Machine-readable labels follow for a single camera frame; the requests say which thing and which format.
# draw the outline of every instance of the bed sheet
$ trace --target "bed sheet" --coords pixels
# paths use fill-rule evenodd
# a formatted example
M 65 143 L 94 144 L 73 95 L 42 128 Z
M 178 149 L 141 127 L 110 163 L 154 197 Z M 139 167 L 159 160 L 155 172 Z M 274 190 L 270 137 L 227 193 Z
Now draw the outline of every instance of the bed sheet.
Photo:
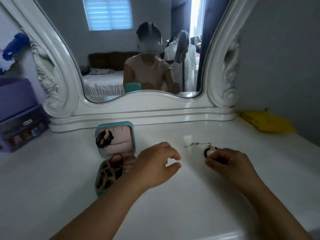
M 86 97 L 118 96 L 125 94 L 123 71 L 107 75 L 85 75 L 82 77 Z

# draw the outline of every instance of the dark curtain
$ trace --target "dark curtain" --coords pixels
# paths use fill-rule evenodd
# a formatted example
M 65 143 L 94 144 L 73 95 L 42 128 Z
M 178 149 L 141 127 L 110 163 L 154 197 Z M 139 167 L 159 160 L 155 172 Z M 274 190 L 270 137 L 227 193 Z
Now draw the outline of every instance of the dark curtain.
M 171 0 L 171 38 L 182 30 L 189 33 L 192 0 Z
M 201 56 L 199 61 L 199 71 L 197 78 L 196 91 L 201 89 L 201 74 L 204 66 L 204 59 L 209 48 L 210 41 L 220 20 L 223 18 L 224 12 L 228 7 L 230 0 L 206 0 L 204 22 L 202 30 Z

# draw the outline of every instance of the white mirror frame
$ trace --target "white mirror frame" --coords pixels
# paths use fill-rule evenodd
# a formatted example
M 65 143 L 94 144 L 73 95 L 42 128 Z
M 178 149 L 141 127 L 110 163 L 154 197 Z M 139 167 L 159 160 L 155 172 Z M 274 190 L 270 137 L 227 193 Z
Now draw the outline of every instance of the white mirror frame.
M 238 33 L 257 0 L 232 0 L 212 37 L 202 71 L 202 92 L 181 98 L 165 92 L 141 91 L 95 104 L 83 93 L 81 77 L 65 44 L 33 0 L 0 0 L 31 40 L 38 78 L 48 96 L 43 103 L 54 132 L 131 121 L 134 125 L 218 120 L 235 117 L 238 99 L 233 86 L 239 54 Z M 233 50 L 231 60 L 224 61 Z

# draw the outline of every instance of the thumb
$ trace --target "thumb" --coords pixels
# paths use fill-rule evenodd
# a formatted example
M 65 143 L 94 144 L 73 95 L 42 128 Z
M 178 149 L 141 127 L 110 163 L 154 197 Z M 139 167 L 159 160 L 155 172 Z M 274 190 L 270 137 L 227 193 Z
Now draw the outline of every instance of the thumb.
M 179 162 L 175 162 L 174 164 L 171 164 L 170 166 L 165 167 L 168 179 L 174 176 L 180 168 L 181 168 L 181 163 Z
M 209 168 L 213 169 L 214 171 L 216 171 L 219 174 L 224 174 L 226 167 L 227 167 L 226 165 L 223 165 L 223 164 L 217 162 L 216 160 L 209 159 L 209 158 L 207 158 L 204 162 Z

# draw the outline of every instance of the headboard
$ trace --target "headboard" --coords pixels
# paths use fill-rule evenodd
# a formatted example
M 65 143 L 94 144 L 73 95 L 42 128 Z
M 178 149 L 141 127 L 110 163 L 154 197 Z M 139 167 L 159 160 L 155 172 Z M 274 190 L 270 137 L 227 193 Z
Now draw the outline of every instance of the headboard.
M 91 68 L 113 69 L 123 71 L 126 60 L 132 56 L 138 55 L 139 52 L 110 52 L 90 54 L 89 63 Z

